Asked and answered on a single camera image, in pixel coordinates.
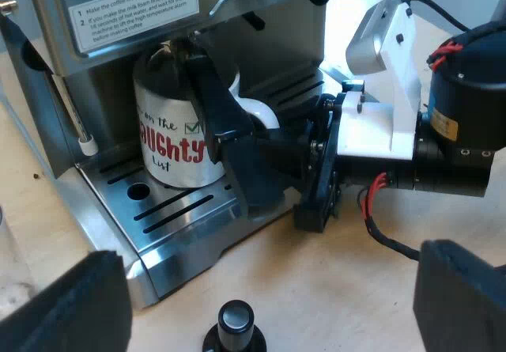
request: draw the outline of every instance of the white cup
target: white cup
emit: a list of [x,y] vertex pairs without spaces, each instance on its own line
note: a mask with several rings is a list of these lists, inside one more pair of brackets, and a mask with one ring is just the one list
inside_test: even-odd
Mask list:
[[[219,180],[225,170],[207,152],[202,127],[193,105],[179,87],[176,64],[166,48],[145,53],[134,68],[142,156],[147,170],[164,184],[179,188],[204,187]],[[267,129],[279,128],[269,106],[239,97],[236,67],[218,69],[230,93],[246,112]]]

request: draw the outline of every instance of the green checkmark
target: green checkmark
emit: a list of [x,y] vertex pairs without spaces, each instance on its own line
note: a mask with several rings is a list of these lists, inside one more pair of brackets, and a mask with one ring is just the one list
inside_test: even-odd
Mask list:
[[200,125],[199,123],[186,123],[185,132],[186,134],[195,134],[200,133]]

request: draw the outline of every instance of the instruction label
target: instruction label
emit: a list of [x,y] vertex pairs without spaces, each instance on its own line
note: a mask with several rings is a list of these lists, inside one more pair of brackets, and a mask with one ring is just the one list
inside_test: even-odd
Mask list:
[[199,12],[198,0],[93,0],[69,8],[81,53]]

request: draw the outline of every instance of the drip tray grate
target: drip tray grate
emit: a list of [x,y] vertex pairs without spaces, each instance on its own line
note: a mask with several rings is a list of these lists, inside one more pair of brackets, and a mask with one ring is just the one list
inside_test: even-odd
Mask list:
[[122,152],[115,150],[116,159],[123,155],[119,161],[102,157],[105,163],[80,170],[138,253],[237,203],[226,178],[200,189],[179,190],[152,178],[136,153],[137,145],[128,146]]

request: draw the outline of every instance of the orange label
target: orange label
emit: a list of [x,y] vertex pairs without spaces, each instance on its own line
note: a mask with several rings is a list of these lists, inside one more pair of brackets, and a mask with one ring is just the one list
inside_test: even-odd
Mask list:
[[430,116],[430,125],[432,125],[432,128],[443,137],[452,141],[457,141],[459,123],[446,117],[435,108],[432,110],[432,114]]

